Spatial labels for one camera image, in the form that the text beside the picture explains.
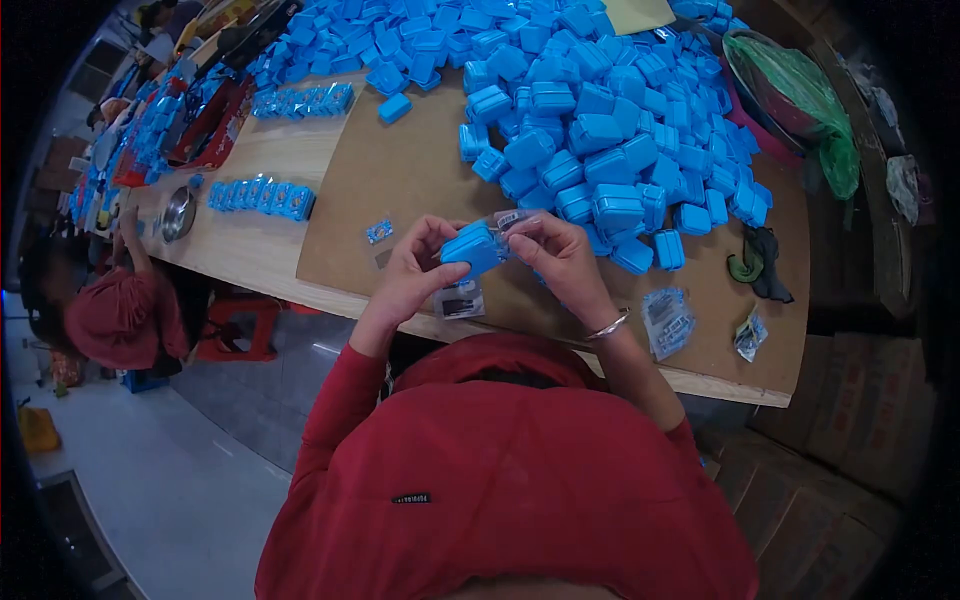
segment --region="woman's right hand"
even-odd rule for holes
[[[620,317],[583,228],[544,212],[512,228],[507,242],[588,331]]]

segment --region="green plastic bag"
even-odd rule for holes
[[[799,50],[770,46],[751,37],[726,34],[724,44],[760,105],[791,133],[818,140],[820,164],[833,195],[849,200],[860,182],[860,154],[853,144],[850,117],[820,67]],[[770,85],[812,118],[801,127],[797,120],[784,123],[782,116],[789,110],[782,110],[782,101],[764,94]]]

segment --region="woman's left hand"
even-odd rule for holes
[[[420,217],[394,247],[383,280],[365,312],[396,328],[411,319],[431,294],[469,273],[469,263],[441,264],[434,257],[465,224],[432,215]]]

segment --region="red hoodie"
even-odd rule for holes
[[[452,382],[510,365],[567,387]],[[572,352],[514,334],[467,338],[421,360],[376,407],[383,373],[382,359],[346,346],[327,376],[260,557],[258,598],[424,598],[503,574],[625,598],[756,594],[754,557],[689,423],[663,434],[589,389],[597,380]]]

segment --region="yellow bag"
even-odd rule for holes
[[[45,408],[28,408],[24,406],[30,399],[27,398],[16,407],[16,421],[20,425],[20,436],[23,445],[30,454],[49,452],[60,447],[60,434],[54,427],[53,417]]]

